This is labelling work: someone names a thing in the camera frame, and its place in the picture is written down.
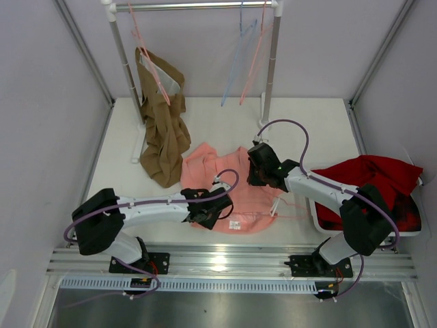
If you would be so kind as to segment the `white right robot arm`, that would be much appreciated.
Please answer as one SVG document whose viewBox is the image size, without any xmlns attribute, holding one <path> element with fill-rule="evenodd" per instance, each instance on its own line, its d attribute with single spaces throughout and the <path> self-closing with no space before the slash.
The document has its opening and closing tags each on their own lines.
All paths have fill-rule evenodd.
<svg viewBox="0 0 437 328">
<path fill-rule="evenodd" d="M 337 263 L 355 254 L 372 255 L 392 232 L 399 237 L 388 205 L 372 184 L 342 184 L 305 170 L 301 162 L 281 162 L 266 143 L 253 146 L 248 157 L 249 184 L 303 195 L 341 218 L 342 232 L 314 252 L 311 266 L 318 275 L 328 275 Z"/>
</svg>

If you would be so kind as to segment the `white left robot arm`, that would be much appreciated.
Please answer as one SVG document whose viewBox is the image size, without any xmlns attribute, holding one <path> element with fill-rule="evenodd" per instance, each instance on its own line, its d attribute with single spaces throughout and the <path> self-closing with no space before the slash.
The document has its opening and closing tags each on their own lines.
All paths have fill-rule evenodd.
<svg viewBox="0 0 437 328">
<path fill-rule="evenodd" d="M 211 230 L 222 212 L 234 209 L 229 187 L 223 183 L 207 189 L 183 189 L 168 196 L 142 200 L 121 197 L 114 189 L 103 189 L 72 213 L 72 226 L 82 256 L 106 254 L 121 260 L 133 273 L 148 265 L 146 246 L 127 228 L 149 223 L 197 223 Z"/>
</svg>

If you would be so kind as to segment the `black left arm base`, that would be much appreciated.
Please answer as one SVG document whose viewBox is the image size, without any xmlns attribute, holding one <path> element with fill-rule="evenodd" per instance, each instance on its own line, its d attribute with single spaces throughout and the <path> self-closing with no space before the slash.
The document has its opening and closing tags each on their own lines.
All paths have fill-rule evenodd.
<svg viewBox="0 0 437 328">
<path fill-rule="evenodd" d="M 154 275 L 167 275 L 170 265 L 170 253 L 163 252 L 152 252 L 150 253 L 144 242 L 138 237 L 137 238 L 141 248 L 141 257 L 136 262 L 130 264 L 134 269 L 129 269 L 128 267 L 122 265 L 114 257 L 111 258 L 111 263 L 109 265 L 110 273 L 120 273 L 120 274 L 133 274 L 138 273 L 138 269 L 152 273 Z"/>
</svg>

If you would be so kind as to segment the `pink skirt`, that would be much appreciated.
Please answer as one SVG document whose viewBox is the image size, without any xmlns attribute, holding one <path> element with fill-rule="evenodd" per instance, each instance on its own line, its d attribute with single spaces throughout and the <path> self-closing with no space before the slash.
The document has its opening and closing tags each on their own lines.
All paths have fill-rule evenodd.
<svg viewBox="0 0 437 328">
<path fill-rule="evenodd" d="M 269 228 L 276 220 L 270 210 L 283 192 L 248 184 L 249 157 L 244 147 L 219 156 L 215 148 L 202 143 L 182 162 L 182 188 L 209 189 L 214 177 L 225 169 L 237 171 L 240 178 L 230 192 L 234 209 L 231 213 L 226 209 L 226 218 L 218 220 L 212 230 L 223 234 L 255 234 Z"/>
</svg>

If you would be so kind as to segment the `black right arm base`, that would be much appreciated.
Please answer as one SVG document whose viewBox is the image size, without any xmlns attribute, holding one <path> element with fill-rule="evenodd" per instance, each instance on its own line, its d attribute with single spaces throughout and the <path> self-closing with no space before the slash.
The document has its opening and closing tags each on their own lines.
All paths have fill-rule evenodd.
<svg viewBox="0 0 437 328">
<path fill-rule="evenodd" d="M 315 297 L 320 301 L 337 301 L 341 295 L 340 286 L 345 278 L 353 278 L 351 260 L 344 258 L 337 264 L 329 264 L 320 254 L 330 238 L 326 239 L 310 255 L 290 255 L 284 265 L 290 268 L 292 277 L 334 278 L 332 282 L 316 282 Z"/>
</svg>

